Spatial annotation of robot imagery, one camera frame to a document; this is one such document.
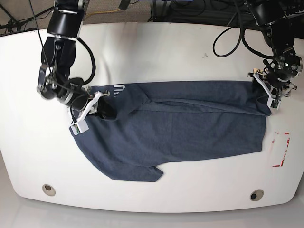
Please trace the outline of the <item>black robot arm image-left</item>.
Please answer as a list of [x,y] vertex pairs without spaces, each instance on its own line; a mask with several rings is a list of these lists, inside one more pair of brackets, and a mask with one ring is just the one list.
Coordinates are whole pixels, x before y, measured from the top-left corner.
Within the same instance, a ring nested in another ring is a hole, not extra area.
[[[92,82],[96,73],[96,62],[90,47],[79,37],[87,7],[87,0],[56,0],[47,32],[50,36],[42,46],[41,67],[37,90],[51,100],[56,98],[70,111],[81,112],[88,107],[90,115],[101,119],[114,119],[116,111],[102,97],[91,94],[84,88]],[[70,77],[70,68],[76,59],[76,42],[88,51],[92,71],[87,80]]]

